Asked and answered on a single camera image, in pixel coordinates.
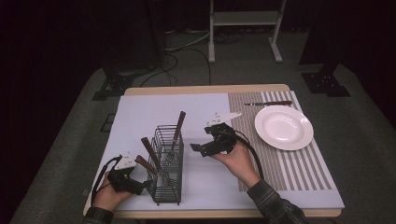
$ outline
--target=striped placemat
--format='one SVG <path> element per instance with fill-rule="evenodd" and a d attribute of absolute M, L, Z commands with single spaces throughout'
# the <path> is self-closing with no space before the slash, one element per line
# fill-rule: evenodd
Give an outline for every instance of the striped placemat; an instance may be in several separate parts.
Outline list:
<path fill-rule="evenodd" d="M 254 119 L 262 106 L 246 106 L 244 103 L 290 100 L 290 107 L 301 112 L 294 91 L 229 93 L 230 111 L 242 116 L 232 119 L 235 130 L 243 133 L 256 149 L 262 163 L 264 178 L 275 190 L 335 189 L 332 177 L 320 154 L 315 139 L 304 148 L 294 151 L 280 150 L 265 143 L 254 128 Z M 247 188 L 238 181 L 239 190 Z"/>

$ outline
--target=hand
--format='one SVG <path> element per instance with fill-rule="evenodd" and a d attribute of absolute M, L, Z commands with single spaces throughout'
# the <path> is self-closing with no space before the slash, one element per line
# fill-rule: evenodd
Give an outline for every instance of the hand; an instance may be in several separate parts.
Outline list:
<path fill-rule="evenodd" d="M 103 180 L 102 186 L 97 192 L 95 201 L 93 201 L 92 206 L 114 212 L 114 210 L 119 206 L 120 203 L 132 196 L 132 193 L 127 191 L 116 192 L 113 186 L 111 186 L 110 182 L 108 181 L 107 176 L 108 172 L 105 173 L 105 178 Z"/>
<path fill-rule="evenodd" d="M 212 158 L 221 161 L 230 172 L 240 179 L 248 189 L 260 181 L 259 175 L 254 170 L 247 147 L 237 141 L 229 154 L 216 154 Z"/>

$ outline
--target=sleeve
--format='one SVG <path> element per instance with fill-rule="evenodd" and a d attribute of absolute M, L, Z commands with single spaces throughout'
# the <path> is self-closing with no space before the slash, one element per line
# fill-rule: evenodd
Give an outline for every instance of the sleeve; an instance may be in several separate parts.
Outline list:
<path fill-rule="evenodd" d="M 257 205 L 268 223 L 308 223 L 305 220 L 303 210 L 289 201 L 281 199 L 279 194 L 264 180 L 254 185 L 247 191 L 247 194 Z"/>
<path fill-rule="evenodd" d="M 110 224 L 114 214 L 103 208 L 90 207 L 82 219 L 83 224 Z"/>

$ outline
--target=gray floor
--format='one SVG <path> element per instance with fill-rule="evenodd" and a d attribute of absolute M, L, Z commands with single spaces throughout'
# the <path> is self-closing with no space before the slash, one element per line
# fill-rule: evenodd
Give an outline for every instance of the gray floor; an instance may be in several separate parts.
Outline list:
<path fill-rule="evenodd" d="M 307 33 L 280 34 L 278 46 L 283 63 L 275 62 L 266 40 L 268 35 L 245 35 L 235 44 L 216 45 L 216 63 L 210 65 L 211 84 L 288 84 L 314 126 L 318 146 L 346 205 L 335 219 L 337 223 L 396 223 L 395 130 L 355 75 L 343 65 L 334 75 L 351 97 L 329 98 L 309 92 L 301 73 L 318 71 L 320 65 L 298 65 Z M 170 43 L 175 47 L 195 37 L 171 35 Z M 194 48 L 207 55 L 206 45 Z M 183 50 L 173 55 L 178 58 L 178 65 L 170 73 L 177 78 L 178 86 L 209 84 L 207 64 L 200 53 Z M 164 67 L 173 62 L 169 58 Z M 134 86 L 138 87 L 147 77 L 137 78 Z M 120 99 L 92 101 L 105 78 L 101 69 L 92 74 L 12 223 L 81 221 L 87 192 L 108 138 L 108 133 L 101 133 L 100 129 L 107 114 L 117 111 Z M 169 86 L 168 77 L 156 76 L 145 86 Z M 324 218 L 311 218 L 310 222 L 330 223 Z"/>

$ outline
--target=wire basket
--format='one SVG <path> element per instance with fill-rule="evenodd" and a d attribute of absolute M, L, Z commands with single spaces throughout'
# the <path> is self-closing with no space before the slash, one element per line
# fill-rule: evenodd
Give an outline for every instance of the wire basket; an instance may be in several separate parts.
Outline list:
<path fill-rule="evenodd" d="M 180 133 L 174 148 L 176 125 L 160 125 L 155 130 L 151 146 L 157 154 L 162 170 L 159 175 L 148 172 L 148 180 L 151 184 L 148 186 L 148 193 L 152 200 L 160 203 L 177 203 L 181 202 L 181 182 L 183 172 L 183 138 Z M 148 162 L 155 167 L 151 157 Z"/>

